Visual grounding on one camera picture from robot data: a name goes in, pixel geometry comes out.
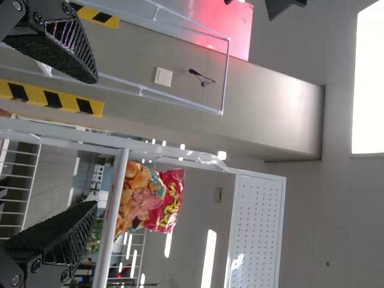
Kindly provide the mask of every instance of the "snack bag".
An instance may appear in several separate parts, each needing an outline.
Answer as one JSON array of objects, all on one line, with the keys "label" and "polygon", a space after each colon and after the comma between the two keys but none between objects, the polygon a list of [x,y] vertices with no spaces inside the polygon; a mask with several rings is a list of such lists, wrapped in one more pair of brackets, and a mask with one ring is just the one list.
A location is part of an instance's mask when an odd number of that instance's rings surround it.
[{"label": "snack bag", "polygon": [[166,191],[156,171],[128,161],[115,237],[142,228],[144,221],[150,218],[150,211],[163,204]]},{"label": "snack bag", "polygon": [[184,175],[185,169],[160,172],[160,178],[167,192],[161,206],[150,210],[149,219],[144,222],[144,227],[156,232],[172,232],[182,205]]}]

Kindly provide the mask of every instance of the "white pegboard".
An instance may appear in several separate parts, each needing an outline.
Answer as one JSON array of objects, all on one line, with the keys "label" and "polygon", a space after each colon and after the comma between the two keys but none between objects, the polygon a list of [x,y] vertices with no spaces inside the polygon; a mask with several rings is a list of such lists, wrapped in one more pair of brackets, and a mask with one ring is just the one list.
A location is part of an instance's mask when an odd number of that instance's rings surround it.
[{"label": "white pegboard", "polygon": [[226,288],[278,288],[285,181],[238,175]]}]

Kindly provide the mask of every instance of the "window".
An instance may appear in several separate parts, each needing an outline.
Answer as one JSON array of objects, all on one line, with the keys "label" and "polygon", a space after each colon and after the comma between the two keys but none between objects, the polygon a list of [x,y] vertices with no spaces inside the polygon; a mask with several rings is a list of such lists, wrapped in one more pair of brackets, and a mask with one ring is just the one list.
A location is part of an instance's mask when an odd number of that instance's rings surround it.
[{"label": "window", "polygon": [[384,0],[358,15],[352,153],[384,153]]}]

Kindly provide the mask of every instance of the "yellow and black hazard stripe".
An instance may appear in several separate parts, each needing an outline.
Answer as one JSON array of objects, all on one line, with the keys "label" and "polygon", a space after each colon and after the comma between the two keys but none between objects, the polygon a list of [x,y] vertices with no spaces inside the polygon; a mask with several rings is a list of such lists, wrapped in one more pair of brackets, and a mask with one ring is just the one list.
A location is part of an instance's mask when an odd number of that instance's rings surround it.
[{"label": "yellow and black hazard stripe", "polygon": [[84,7],[83,5],[72,2],[70,3],[70,5],[76,10],[77,15],[79,15],[81,19],[89,20],[113,29],[119,28],[119,17],[108,15],[96,9]]},{"label": "yellow and black hazard stripe", "polygon": [[103,116],[104,103],[19,82],[0,79],[0,98],[31,105],[51,107],[67,112]]}]

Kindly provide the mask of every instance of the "light switch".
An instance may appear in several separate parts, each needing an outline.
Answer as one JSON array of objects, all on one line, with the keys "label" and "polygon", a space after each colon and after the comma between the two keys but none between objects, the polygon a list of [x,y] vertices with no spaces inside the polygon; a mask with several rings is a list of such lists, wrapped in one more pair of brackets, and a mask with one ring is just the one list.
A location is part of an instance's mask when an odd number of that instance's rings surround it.
[{"label": "light switch", "polygon": [[157,67],[155,83],[170,87],[173,72],[164,68]]}]

